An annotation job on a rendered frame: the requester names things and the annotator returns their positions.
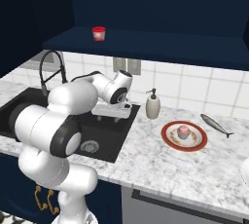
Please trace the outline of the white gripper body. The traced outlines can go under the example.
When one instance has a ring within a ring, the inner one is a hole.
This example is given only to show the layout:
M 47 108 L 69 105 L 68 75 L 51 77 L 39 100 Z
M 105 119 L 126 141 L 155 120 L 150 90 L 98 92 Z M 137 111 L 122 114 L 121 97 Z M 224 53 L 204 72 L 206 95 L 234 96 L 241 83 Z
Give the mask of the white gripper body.
M 131 108 L 115 108 L 110 105 L 97 104 L 91 113 L 96 116 L 127 119 L 131 113 Z

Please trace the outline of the red jam jar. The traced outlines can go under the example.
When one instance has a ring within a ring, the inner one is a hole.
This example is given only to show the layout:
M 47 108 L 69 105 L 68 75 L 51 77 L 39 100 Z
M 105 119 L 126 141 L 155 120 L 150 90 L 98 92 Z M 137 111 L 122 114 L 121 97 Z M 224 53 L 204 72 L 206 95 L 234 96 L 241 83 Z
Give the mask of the red jam jar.
M 104 26 L 95 26 L 92 29 L 93 39 L 95 41 L 104 41 L 105 40 L 106 28 Z

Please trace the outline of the navy cabinet door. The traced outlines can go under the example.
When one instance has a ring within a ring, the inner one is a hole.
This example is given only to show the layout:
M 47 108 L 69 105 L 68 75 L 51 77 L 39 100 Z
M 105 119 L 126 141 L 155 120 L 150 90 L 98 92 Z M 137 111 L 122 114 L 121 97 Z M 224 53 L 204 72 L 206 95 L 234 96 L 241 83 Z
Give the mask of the navy cabinet door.
M 0 0 L 0 78 L 73 26 L 72 0 Z

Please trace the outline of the black sink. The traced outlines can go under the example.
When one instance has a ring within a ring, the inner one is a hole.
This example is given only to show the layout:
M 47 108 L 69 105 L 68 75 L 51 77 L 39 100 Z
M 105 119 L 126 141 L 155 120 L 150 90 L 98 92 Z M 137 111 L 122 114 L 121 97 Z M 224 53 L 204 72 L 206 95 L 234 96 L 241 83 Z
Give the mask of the black sink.
M 21 103 L 47 106 L 48 100 L 40 89 L 27 88 L 13 99 L 0 106 L 0 134 L 14 137 L 9 127 L 9 116 Z M 81 145 L 75 151 L 80 156 L 95 158 L 100 161 L 114 163 L 122 149 L 127 134 L 137 115 L 140 106 L 133 104 L 128 119 L 120 119 L 117 123 L 111 117 L 97 117 L 86 113 L 78 117 L 82 130 Z

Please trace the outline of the beige soap dispenser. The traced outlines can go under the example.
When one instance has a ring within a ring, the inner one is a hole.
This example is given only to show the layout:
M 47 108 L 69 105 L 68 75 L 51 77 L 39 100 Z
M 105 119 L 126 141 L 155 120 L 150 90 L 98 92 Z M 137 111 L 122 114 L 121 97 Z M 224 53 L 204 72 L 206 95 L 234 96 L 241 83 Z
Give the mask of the beige soap dispenser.
M 151 93 L 151 95 L 147 97 L 146 101 L 146 116 L 154 120 L 160 113 L 160 99 L 156 95 L 156 89 L 151 89 L 148 93 Z

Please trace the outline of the pink cupcake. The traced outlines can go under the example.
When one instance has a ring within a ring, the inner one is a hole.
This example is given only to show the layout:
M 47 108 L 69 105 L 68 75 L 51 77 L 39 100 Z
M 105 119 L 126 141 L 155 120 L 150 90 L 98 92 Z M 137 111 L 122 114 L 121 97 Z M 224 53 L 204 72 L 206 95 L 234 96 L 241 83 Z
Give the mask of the pink cupcake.
M 186 139 L 190 135 L 191 131 L 186 125 L 182 125 L 177 129 L 178 137 Z

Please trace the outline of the red rimmed plate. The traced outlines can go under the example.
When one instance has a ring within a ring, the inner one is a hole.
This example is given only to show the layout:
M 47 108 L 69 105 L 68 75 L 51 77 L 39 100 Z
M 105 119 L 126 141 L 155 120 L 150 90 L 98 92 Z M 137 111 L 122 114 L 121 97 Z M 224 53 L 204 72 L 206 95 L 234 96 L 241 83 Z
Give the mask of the red rimmed plate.
M 186 139 L 179 138 L 177 134 L 177 129 L 182 125 L 186 125 L 191 131 Z M 172 121 L 167 123 L 161 129 L 161 137 L 171 148 L 184 152 L 201 150 L 207 144 L 206 132 L 200 126 L 187 121 Z

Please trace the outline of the grey fish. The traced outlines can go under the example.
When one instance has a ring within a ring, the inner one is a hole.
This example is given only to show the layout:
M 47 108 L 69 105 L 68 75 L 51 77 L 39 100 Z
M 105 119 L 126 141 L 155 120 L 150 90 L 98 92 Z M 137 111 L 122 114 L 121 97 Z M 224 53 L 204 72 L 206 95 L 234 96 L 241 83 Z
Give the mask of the grey fish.
M 226 137 L 231 136 L 231 132 L 227 132 L 223 127 L 221 127 L 216 121 L 214 121 L 209 116 L 201 114 L 200 117 L 207 125 L 215 129 L 216 131 L 223 133 Z

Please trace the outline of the grey dishwasher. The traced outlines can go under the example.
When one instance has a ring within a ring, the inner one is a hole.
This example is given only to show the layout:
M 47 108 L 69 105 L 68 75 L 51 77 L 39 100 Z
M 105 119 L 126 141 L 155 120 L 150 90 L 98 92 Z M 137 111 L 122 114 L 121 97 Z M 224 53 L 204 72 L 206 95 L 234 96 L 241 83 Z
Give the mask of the grey dishwasher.
M 134 189 L 122 187 L 123 224 L 221 224 L 158 205 L 144 203 L 131 197 Z M 240 217 L 249 219 L 249 213 L 238 214 L 231 210 L 200 204 L 183 198 L 163 197 L 141 191 L 141 194 L 162 201 L 178 201 L 191 207 L 201 207 L 206 212 L 214 211 L 223 217 L 238 221 Z

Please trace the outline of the navy base cupboard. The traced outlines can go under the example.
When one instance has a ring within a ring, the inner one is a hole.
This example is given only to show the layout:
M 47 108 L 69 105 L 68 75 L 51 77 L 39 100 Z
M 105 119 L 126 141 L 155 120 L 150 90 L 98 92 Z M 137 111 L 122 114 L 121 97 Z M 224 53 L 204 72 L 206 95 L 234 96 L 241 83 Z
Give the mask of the navy base cupboard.
M 47 201 L 48 189 L 35 193 L 36 183 L 22 174 L 18 168 L 18 158 L 0 153 L 0 209 L 36 224 L 51 224 L 56 218 L 49 208 L 41 210 Z M 89 210 L 98 224 L 123 224 L 122 193 L 119 185 L 98 180 L 95 190 L 86 195 Z

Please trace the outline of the grey wall socket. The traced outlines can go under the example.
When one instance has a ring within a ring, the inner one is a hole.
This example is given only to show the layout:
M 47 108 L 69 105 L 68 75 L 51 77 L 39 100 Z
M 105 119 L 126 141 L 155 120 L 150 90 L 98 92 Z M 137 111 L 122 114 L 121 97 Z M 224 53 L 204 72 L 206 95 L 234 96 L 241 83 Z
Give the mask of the grey wall socket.
M 127 71 L 132 75 L 141 75 L 141 60 L 129 58 L 127 60 Z
M 119 70 L 126 69 L 126 62 L 123 57 L 114 57 L 113 58 L 113 71 L 117 72 Z

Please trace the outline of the navy wall cabinet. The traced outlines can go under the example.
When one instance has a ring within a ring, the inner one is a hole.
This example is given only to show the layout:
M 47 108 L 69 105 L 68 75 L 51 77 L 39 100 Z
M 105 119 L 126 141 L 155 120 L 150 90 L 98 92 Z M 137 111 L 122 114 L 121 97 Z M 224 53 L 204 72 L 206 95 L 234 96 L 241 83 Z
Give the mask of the navy wall cabinet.
M 72 0 L 62 51 L 249 71 L 249 0 Z M 106 28 L 95 41 L 92 29 Z

